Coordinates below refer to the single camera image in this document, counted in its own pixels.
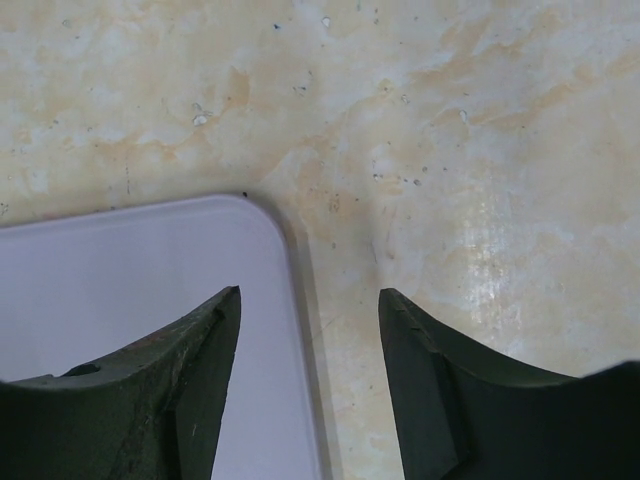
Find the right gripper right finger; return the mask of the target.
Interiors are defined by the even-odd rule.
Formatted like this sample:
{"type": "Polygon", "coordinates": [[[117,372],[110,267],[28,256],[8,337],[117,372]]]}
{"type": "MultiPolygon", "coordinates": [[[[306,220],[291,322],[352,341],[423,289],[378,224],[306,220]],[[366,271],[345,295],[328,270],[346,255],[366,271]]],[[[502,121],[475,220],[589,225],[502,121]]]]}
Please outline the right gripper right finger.
{"type": "Polygon", "coordinates": [[[584,377],[501,354],[394,289],[379,326],[408,479],[635,479],[639,365],[584,377]]]}

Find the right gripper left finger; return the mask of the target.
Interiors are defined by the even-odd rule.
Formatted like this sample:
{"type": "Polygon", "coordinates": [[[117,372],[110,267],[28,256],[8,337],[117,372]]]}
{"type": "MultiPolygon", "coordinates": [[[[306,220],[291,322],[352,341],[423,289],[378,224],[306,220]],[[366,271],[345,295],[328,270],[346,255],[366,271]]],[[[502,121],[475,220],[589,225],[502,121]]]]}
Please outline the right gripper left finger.
{"type": "Polygon", "coordinates": [[[241,291],[62,376],[1,385],[4,479],[208,479],[241,291]]]}

